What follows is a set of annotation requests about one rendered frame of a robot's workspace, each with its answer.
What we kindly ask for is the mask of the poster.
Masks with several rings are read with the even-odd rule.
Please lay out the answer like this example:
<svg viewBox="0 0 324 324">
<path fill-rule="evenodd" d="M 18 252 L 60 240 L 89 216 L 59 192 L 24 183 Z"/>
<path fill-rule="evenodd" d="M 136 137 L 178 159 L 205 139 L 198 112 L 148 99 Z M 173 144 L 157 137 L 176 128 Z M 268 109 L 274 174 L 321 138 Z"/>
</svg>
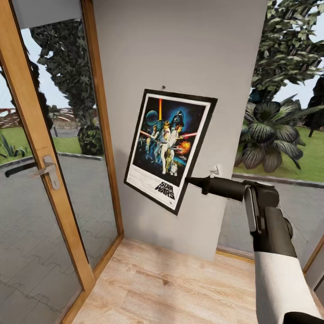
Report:
<svg viewBox="0 0 324 324">
<path fill-rule="evenodd" d="M 123 183 L 177 216 L 217 102 L 144 89 Z"/>
</svg>

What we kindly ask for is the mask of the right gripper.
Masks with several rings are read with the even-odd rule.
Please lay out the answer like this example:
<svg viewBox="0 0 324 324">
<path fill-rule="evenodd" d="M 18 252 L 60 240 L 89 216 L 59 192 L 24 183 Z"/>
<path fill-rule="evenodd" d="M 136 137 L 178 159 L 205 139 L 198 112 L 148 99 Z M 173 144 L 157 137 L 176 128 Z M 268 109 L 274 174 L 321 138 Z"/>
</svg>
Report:
<svg viewBox="0 0 324 324">
<path fill-rule="evenodd" d="M 210 178 L 209 176 L 204 179 L 185 177 L 184 180 L 202 188 L 202 194 L 204 195 L 211 193 L 229 198 L 232 180 L 218 177 Z"/>
</svg>

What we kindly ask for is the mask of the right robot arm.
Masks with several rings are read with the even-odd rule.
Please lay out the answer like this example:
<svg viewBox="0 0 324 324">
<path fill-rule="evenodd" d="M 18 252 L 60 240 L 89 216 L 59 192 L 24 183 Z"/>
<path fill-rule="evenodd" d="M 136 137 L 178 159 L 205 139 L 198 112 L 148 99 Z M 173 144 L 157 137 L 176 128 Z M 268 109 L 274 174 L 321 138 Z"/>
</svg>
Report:
<svg viewBox="0 0 324 324">
<path fill-rule="evenodd" d="M 259 324 L 324 324 L 306 284 L 292 244 L 293 228 L 279 208 L 279 193 L 265 182 L 242 183 L 222 178 L 222 164 L 212 175 L 184 180 L 208 193 L 245 200 L 250 235 L 254 237 L 256 316 Z M 251 187 L 246 187 L 251 185 Z"/>
</svg>

